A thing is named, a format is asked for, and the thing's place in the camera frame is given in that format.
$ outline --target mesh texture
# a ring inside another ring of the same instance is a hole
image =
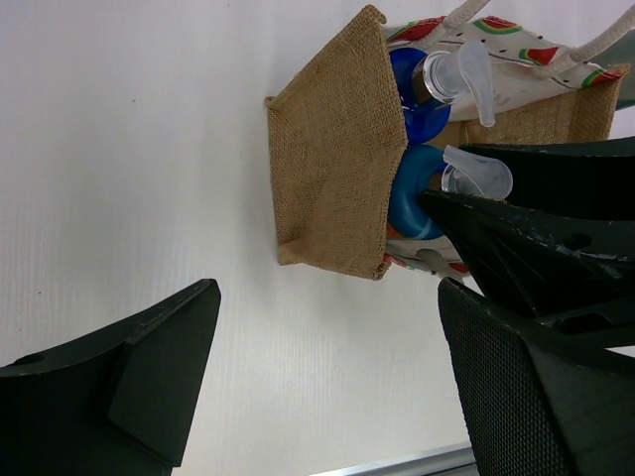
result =
[[[439,303],[480,476],[576,474],[522,339],[452,283]]]

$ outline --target burlap fabric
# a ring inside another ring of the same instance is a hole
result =
[[[381,32],[365,7],[269,108],[278,259],[380,279],[388,199],[407,147],[401,102]],[[608,137],[619,80],[496,116],[453,123],[434,144],[555,144]]]

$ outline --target white table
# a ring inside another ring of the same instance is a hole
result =
[[[211,277],[223,302],[177,475],[465,442],[437,279],[275,260],[262,100],[366,1],[2,2],[0,365]],[[543,3],[486,12],[579,44],[629,1]],[[457,4],[376,2],[393,22]]]

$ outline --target white rope handle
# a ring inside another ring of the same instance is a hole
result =
[[[480,12],[489,0],[465,0],[460,6],[452,10],[445,19],[434,28],[427,36],[416,40],[411,46],[425,50],[438,42],[447,32],[469,22],[474,15]]]
[[[535,67],[533,73],[535,76],[541,78],[557,76],[583,61],[595,58],[626,35],[633,27],[635,27],[635,5],[626,10],[624,15],[619,17],[613,25],[608,27],[606,31],[597,38],[591,40],[586,45],[570,50],[545,66]]]

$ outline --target spray bottle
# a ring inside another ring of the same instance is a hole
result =
[[[443,233],[418,204],[424,191],[440,188],[503,200],[512,191],[514,179],[498,159],[477,156],[452,146],[442,151],[433,146],[410,146],[393,180],[388,222],[404,238],[434,240]]]
[[[467,42],[456,52],[429,55],[414,48],[390,53],[411,144],[435,137],[449,119],[449,107],[465,93],[474,96],[480,123],[494,125],[491,62],[480,42]]]

